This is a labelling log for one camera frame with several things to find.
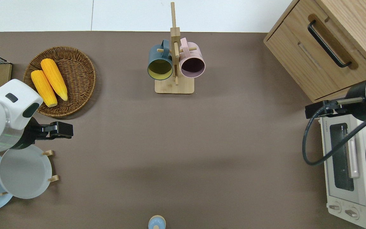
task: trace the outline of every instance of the pink mug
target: pink mug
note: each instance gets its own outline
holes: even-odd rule
[[[183,52],[180,53],[180,71],[189,78],[196,78],[201,76],[205,70],[205,63],[200,52],[199,46],[193,42],[187,42],[186,38],[180,39]]]

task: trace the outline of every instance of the black cable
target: black cable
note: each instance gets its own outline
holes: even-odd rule
[[[305,133],[303,135],[303,141],[302,141],[302,154],[303,154],[303,159],[305,160],[305,162],[308,165],[321,165],[324,161],[326,161],[329,157],[331,157],[332,155],[334,155],[336,153],[336,151],[338,149],[340,149],[346,142],[348,142],[349,139],[351,139],[354,135],[356,135],[360,130],[362,130],[364,127],[366,127],[366,120],[361,123],[359,126],[357,126],[357,128],[355,128],[352,132],[350,132],[347,136],[345,136],[337,145],[335,145],[330,152],[328,152],[324,157],[320,158],[317,161],[311,162],[309,161],[309,159],[307,158],[306,155],[306,140],[307,140],[307,136],[308,136],[308,132],[309,129],[311,127],[311,124],[313,123],[314,119],[318,117],[318,115],[324,111],[324,109],[326,109],[327,107],[330,107],[334,104],[337,104],[336,101],[332,102],[332,103],[328,103],[324,106],[322,106],[320,109],[318,109],[313,116],[311,117],[311,119],[309,120],[308,125],[306,126],[306,130]]]

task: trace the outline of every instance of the toaster oven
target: toaster oven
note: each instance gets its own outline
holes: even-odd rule
[[[355,129],[352,115],[322,117],[323,154]],[[324,163],[327,208],[330,214],[366,228],[366,127]]]

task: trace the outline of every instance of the white wall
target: white wall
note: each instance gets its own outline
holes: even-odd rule
[[[174,0],[192,32],[268,32],[292,0]],[[0,31],[169,31],[169,0],[0,0]]]

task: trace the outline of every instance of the black drawer handle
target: black drawer handle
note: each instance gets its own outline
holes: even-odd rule
[[[330,58],[334,61],[335,64],[337,64],[340,68],[345,68],[348,65],[351,64],[351,61],[344,64],[341,62],[341,60],[334,54],[334,52],[330,49],[330,47],[323,41],[323,39],[318,35],[318,33],[314,30],[313,24],[315,23],[315,20],[313,20],[309,26],[308,31],[310,34],[314,37],[314,39],[319,43],[319,45],[324,49],[324,51],[327,52],[327,54],[330,56]]]

